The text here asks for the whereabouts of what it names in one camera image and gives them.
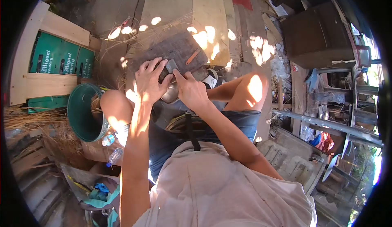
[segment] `blue cloth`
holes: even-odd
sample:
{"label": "blue cloth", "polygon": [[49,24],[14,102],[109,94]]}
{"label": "blue cloth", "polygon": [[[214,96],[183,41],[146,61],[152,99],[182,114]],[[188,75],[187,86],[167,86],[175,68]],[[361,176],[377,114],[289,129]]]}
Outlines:
{"label": "blue cloth", "polygon": [[103,208],[104,206],[112,203],[112,201],[120,194],[120,185],[117,185],[117,188],[113,192],[113,194],[108,194],[105,200],[94,199],[94,195],[90,194],[90,199],[83,200],[84,203],[92,205],[96,208]]}
{"label": "blue cloth", "polygon": [[104,185],[103,183],[97,183],[94,188],[96,188],[99,191],[105,192],[105,193],[109,193],[109,189],[106,187],[106,185]]}
{"label": "blue cloth", "polygon": [[[236,125],[252,142],[256,135],[256,126],[260,118],[260,111],[222,111],[234,125]],[[207,125],[207,128],[197,136],[198,141],[221,144],[215,132]],[[179,139],[176,135],[160,128],[155,123],[149,125],[149,148],[150,170],[153,180],[156,182],[159,172],[165,161],[169,159],[173,151],[186,140]]]}
{"label": "blue cloth", "polygon": [[311,76],[305,81],[306,84],[309,84],[308,92],[312,92],[312,89],[316,89],[317,78],[317,70],[313,69]]}
{"label": "blue cloth", "polygon": [[318,145],[320,141],[321,141],[321,134],[317,135],[312,141],[309,140],[309,144],[316,147],[316,145]]}

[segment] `corrugated metal sheet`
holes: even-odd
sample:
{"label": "corrugated metal sheet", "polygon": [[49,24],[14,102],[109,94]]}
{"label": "corrugated metal sheet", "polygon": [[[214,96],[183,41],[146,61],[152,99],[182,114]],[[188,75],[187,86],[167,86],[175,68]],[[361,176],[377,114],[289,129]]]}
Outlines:
{"label": "corrugated metal sheet", "polygon": [[270,131],[276,138],[257,143],[258,150],[284,180],[301,183],[310,195],[324,170],[327,155],[281,127],[271,127]]}

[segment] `dappled sunlight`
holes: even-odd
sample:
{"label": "dappled sunlight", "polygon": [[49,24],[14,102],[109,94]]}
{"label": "dappled sunlight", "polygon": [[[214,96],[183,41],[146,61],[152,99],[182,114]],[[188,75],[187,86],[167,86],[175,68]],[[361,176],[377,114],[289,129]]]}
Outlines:
{"label": "dappled sunlight", "polygon": [[159,22],[161,22],[161,17],[155,17],[151,20],[151,24],[154,26],[156,24],[158,24]]}
{"label": "dappled sunlight", "polygon": [[263,89],[263,83],[258,75],[254,75],[251,78],[247,89],[253,98],[253,100],[247,100],[247,102],[251,107],[253,107],[257,102],[262,100],[263,97],[263,93],[261,92]]}
{"label": "dappled sunlight", "polygon": [[110,126],[113,127],[114,130],[122,129],[125,125],[128,124],[128,122],[125,122],[124,120],[117,120],[115,116],[108,117],[107,121],[109,122]]}
{"label": "dappled sunlight", "polygon": [[270,45],[270,53],[271,53],[272,55],[275,55],[275,47],[272,46],[272,45]]}
{"label": "dappled sunlight", "polygon": [[249,100],[246,100],[246,102],[248,102],[248,105],[249,105],[250,107],[253,107],[253,106],[256,104],[256,102],[251,102],[251,101],[249,101]]}
{"label": "dappled sunlight", "polygon": [[147,25],[142,25],[139,27],[139,31],[145,31],[148,28]]}
{"label": "dappled sunlight", "polygon": [[121,67],[125,69],[127,67],[128,60],[126,59],[124,62],[121,63]]}
{"label": "dappled sunlight", "polygon": [[136,81],[133,81],[133,90],[128,89],[125,92],[125,96],[132,102],[136,103],[138,101],[138,93],[137,93],[137,87],[136,87]]}
{"label": "dappled sunlight", "polygon": [[268,45],[268,40],[264,39],[263,50],[262,50],[262,58],[264,62],[271,58],[271,52],[269,47],[270,46]]}
{"label": "dappled sunlight", "polygon": [[136,33],[136,29],[132,29],[130,26],[127,26],[123,29],[121,29],[121,33],[122,34],[135,34]]}
{"label": "dappled sunlight", "polygon": [[228,38],[232,41],[234,41],[236,39],[236,34],[234,34],[234,32],[231,29],[228,29],[228,34],[227,34]]}
{"label": "dappled sunlight", "polygon": [[215,38],[215,28],[212,26],[206,26],[205,31],[207,32],[207,41],[213,44]]}
{"label": "dappled sunlight", "polygon": [[271,54],[275,54],[275,47],[268,44],[267,39],[260,36],[250,36],[249,44],[252,48],[253,57],[258,65],[262,65],[271,58]]}
{"label": "dappled sunlight", "polygon": [[115,39],[116,37],[118,37],[118,35],[120,35],[120,32],[121,32],[121,27],[119,26],[119,27],[117,27],[117,28],[115,28],[110,34],[109,34],[109,36],[107,37],[108,39]]}
{"label": "dappled sunlight", "polygon": [[193,38],[203,50],[207,49],[207,32],[201,31],[198,34],[194,34]]}
{"label": "dappled sunlight", "polygon": [[189,32],[193,32],[193,33],[197,34],[197,29],[196,29],[196,28],[194,28],[193,26],[191,26],[191,27],[188,27],[188,28],[187,28],[187,31],[189,31]]}
{"label": "dappled sunlight", "polygon": [[226,64],[226,71],[230,72],[231,71],[231,65],[233,64],[233,59],[231,58],[230,61]]}
{"label": "dappled sunlight", "polygon": [[213,49],[213,53],[211,54],[211,60],[215,59],[215,56],[219,53],[219,43],[216,43]]}

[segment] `dark wooden board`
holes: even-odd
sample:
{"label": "dark wooden board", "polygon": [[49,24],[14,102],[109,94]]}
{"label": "dark wooden board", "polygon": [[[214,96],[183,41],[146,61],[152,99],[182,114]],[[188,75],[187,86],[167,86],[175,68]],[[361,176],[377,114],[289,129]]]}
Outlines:
{"label": "dark wooden board", "polygon": [[[199,53],[196,55],[196,57],[189,63],[189,65],[185,65],[185,62],[197,50],[199,50]],[[183,31],[163,40],[160,43],[155,44],[144,53],[141,53],[140,55],[130,60],[127,71],[127,90],[133,90],[135,72],[139,70],[140,65],[145,61],[152,60],[156,57],[162,57],[163,59],[168,60],[173,59],[176,62],[178,71],[181,74],[184,74],[187,71],[193,72],[202,67],[208,61],[204,51],[198,45],[192,35],[188,31]]]}

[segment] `debris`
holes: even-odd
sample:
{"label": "debris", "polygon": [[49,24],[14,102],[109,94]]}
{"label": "debris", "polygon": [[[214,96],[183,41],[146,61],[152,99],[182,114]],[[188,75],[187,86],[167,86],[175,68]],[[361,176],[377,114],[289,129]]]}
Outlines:
{"label": "debris", "polygon": [[277,14],[279,17],[282,18],[282,17],[288,15],[288,13],[287,13],[286,10],[282,7],[282,5],[279,5],[279,6],[275,7],[271,0],[268,0],[268,4],[271,5],[271,7],[274,9],[274,11],[276,12],[276,14]]}

